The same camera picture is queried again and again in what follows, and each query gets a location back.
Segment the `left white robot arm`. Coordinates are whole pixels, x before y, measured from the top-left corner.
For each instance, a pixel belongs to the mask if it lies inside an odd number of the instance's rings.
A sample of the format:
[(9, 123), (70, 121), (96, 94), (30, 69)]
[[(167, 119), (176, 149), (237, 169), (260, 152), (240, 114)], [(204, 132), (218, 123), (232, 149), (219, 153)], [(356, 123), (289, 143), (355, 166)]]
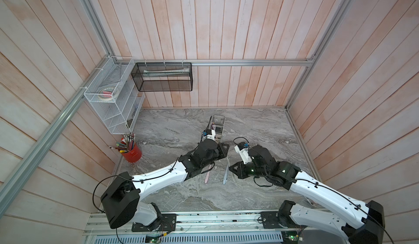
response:
[(155, 231), (163, 224), (163, 215), (155, 203), (141, 199), (172, 184), (181, 183), (205, 174), (215, 162), (227, 157), (229, 145), (205, 139), (197, 147), (180, 156), (173, 164), (140, 175), (124, 172), (114, 175), (113, 182), (100, 197), (103, 212), (111, 229), (133, 223)]

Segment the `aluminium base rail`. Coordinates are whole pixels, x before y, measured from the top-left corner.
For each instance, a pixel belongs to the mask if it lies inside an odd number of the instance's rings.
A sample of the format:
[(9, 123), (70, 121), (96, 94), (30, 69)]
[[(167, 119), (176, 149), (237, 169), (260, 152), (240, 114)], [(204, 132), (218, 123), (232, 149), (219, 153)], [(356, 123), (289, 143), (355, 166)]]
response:
[(111, 229), (104, 214), (90, 216), (84, 244), (345, 244), (308, 226), (282, 226), (276, 210), (164, 212), (158, 228), (131, 222)]

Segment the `pink toothbrush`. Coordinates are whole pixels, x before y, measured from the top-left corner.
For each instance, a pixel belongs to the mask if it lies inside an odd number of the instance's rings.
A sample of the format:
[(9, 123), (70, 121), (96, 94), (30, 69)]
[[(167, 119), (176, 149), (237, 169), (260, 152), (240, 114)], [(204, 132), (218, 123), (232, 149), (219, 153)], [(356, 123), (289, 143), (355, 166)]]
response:
[(207, 172), (206, 172), (206, 176), (205, 176), (205, 180), (204, 180), (204, 183), (205, 183), (205, 184), (207, 184), (207, 183), (208, 183), (208, 181), (209, 181), (209, 178), (210, 178), (210, 171), (211, 171), (211, 169), (207, 170)]

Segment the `pens in red cup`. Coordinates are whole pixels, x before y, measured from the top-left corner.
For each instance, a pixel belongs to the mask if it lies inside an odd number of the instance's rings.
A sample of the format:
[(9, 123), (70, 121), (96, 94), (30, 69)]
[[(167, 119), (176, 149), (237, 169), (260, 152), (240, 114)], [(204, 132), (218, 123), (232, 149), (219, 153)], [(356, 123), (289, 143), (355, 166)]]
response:
[(135, 147), (135, 134), (124, 134), (121, 141), (117, 142), (115, 146), (108, 146), (109, 149), (118, 150), (120, 153), (129, 153)]

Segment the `horizontal aluminium wall rail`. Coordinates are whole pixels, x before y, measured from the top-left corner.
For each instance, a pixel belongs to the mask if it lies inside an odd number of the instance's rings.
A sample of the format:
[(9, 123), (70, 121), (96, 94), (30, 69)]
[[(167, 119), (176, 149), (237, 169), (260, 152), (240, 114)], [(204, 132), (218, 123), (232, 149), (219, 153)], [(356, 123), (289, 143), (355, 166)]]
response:
[(118, 62), (129, 62), (132, 61), (134, 63), (145, 63), (145, 64), (152, 64), (152, 63), (159, 63), (159, 64), (185, 64), (190, 63), (192, 66), (240, 66), (240, 67), (247, 67), (247, 66), (255, 66), (255, 67), (264, 67), (264, 66), (298, 66), (298, 67), (308, 67), (311, 66), (314, 60), (310, 59), (174, 59), (174, 60), (155, 60), (155, 59), (143, 59), (143, 60), (135, 60), (130, 57), (124, 57), (119, 60)]

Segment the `left aluminium wall rail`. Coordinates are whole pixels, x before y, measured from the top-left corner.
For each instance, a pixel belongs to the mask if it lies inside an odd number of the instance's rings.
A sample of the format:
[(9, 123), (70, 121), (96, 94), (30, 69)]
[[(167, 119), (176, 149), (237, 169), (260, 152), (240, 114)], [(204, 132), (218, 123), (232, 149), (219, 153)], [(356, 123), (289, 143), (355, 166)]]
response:
[(82, 103), (86, 100), (85, 91), (106, 64), (110, 56), (103, 57), (87, 80), (77, 89), (63, 110), (43, 132), (40, 138), (31, 146), (24, 159), (17, 165), (1, 186), (1, 216), (4, 216), (20, 191), (50, 151), (54, 143), (68, 126)]

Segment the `red pen cup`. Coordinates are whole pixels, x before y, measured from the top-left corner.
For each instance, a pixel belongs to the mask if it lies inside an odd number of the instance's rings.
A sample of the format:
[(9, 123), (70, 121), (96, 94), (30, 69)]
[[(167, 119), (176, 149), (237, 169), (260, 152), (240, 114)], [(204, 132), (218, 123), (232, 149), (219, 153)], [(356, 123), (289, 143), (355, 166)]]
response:
[(124, 159), (129, 163), (135, 163), (139, 161), (143, 156), (141, 146), (138, 143), (134, 144), (134, 147), (132, 150), (130, 151), (121, 150), (120, 153), (124, 157)]

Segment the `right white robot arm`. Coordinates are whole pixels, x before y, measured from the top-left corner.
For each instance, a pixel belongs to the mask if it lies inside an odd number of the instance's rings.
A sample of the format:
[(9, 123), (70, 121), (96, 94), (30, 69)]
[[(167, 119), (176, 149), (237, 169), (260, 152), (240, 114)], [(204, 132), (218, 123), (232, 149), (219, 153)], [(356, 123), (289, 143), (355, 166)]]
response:
[(261, 213), (265, 227), (311, 227), (339, 236), (351, 244), (380, 244), (388, 234), (384, 208), (378, 202), (366, 203), (344, 195), (290, 162), (277, 162), (260, 145), (251, 147), (241, 142), (235, 146), (235, 151), (242, 160), (230, 166), (229, 170), (239, 179), (264, 178), (266, 187), (282, 187), (326, 209), (311, 209), (285, 200), (277, 212)]

